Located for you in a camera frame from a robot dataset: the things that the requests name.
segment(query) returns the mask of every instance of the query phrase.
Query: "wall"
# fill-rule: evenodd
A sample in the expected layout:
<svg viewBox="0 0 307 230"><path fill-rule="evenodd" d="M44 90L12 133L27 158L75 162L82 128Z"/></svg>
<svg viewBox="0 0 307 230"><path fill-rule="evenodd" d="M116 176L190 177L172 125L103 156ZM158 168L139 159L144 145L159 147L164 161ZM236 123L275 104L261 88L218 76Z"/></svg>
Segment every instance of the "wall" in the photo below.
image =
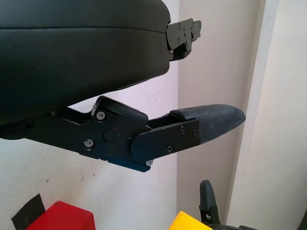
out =
<svg viewBox="0 0 307 230"><path fill-rule="evenodd" d="M178 20L179 2L165 0ZM158 117L177 108L178 63L161 77L109 96ZM94 99L74 105L89 111ZM57 200L92 211L97 230L168 229L176 216L175 154L157 159L147 173L29 140L0 139L1 229L13 230L11 218L41 194L45 207Z"/></svg>
<svg viewBox="0 0 307 230"><path fill-rule="evenodd" d="M181 0L180 19L202 21L201 38L179 64L179 107L230 104L244 108L260 1ZM199 185L209 179L224 219L239 129L178 153L177 210L196 218Z"/></svg>
<svg viewBox="0 0 307 230"><path fill-rule="evenodd" d="M244 130L252 132L251 142L240 150L228 224L296 230L307 208L306 11L305 0L280 0L255 125ZM251 92L249 104L255 97Z"/></svg>

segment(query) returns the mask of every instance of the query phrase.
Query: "screw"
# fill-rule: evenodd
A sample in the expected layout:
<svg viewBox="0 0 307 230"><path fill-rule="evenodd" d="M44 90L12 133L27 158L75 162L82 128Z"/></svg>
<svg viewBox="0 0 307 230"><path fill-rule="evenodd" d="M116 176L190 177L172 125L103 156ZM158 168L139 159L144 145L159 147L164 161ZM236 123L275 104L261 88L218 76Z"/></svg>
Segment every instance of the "screw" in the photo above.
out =
<svg viewBox="0 0 307 230"><path fill-rule="evenodd" d="M152 166L153 162L154 162L153 160L146 161L146 165L147 165L147 166Z"/></svg>
<svg viewBox="0 0 307 230"><path fill-rule="evenodd" d="M90 148L90 147L92 147L93 145L94 145L94 142L93 142L93 140L91 140L91 139L88 139L88 140L86 140L85 142L83 142L84 143L84 145L87 147L87 148Z"/></svg>
<svg viewBox="0 0 307 230"><path fill-rule="evenodd" d="M197 129L195 129L195 130L193 131L193 137L195 137L195 138L198 137L198 130L197 130Z"/></svg>
<svg viewBox="0 0 307 230"><path fill-rule="evenodd" d="M174 150L174 148L172 146L168 146L167 149L166 149L166 151L168 153L172 153L173 150Z"/></svg>
<svg viewBox="0 0 307 230"><path fill-rule="evenodd" d="M104 112L98 112L96 114L96 117L97 117L98 120L102 121L103 119L105 119L106 114Z"/></svg>
<svg viewBox="0 0 307 230"><path fill-rule="evenodd" d="M180 130L181 133L184 133L186 131L186 127L185 126L180 126L179 130Z"/></svg>

